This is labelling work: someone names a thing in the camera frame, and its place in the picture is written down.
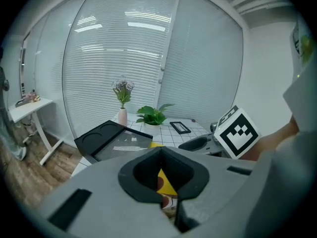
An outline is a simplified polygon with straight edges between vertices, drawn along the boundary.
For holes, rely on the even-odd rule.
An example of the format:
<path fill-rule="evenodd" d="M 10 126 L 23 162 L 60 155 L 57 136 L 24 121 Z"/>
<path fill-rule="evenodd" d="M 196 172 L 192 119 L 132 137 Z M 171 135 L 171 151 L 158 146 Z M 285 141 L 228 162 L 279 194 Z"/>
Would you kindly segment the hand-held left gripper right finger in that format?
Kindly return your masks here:
<path fill-rule="evenodd" d="M 176 235 L 244 235 L 250 212 L 236 199 L 253 162 L 160 149 L 160 168 L 177 194 L 175 220 L 160 233 Z"/>

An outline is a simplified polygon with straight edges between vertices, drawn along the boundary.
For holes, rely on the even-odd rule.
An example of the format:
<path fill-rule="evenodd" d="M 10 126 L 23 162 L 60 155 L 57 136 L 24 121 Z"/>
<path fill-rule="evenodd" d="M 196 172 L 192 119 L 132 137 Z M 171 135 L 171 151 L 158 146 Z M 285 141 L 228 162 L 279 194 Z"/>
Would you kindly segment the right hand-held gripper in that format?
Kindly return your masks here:
<path fill-rule="evenodd" d="M 239 159 L 261 138 L 254 122 L 242 108 L 233 106 L 217 123 L 211 133 L 191 139 L 178 146 L 191 152 Z"/>

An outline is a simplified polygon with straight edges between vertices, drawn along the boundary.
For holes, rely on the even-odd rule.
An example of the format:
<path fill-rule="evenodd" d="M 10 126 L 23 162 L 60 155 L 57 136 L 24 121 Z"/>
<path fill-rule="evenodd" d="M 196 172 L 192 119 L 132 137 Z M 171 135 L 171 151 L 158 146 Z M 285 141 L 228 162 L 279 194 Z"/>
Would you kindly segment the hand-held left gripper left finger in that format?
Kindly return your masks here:
<path fill-rule="evenodd" d="M 129 161 L 146 150 L 92 164 L 53 190 L 38 206 L 48 219 L 77 189 L 90 197 L 67 229 L 79 238 L 173 238 L 179 230 L 162 212 L 159 204 L 141 203 L 120 186 L 118 173 Z"/>

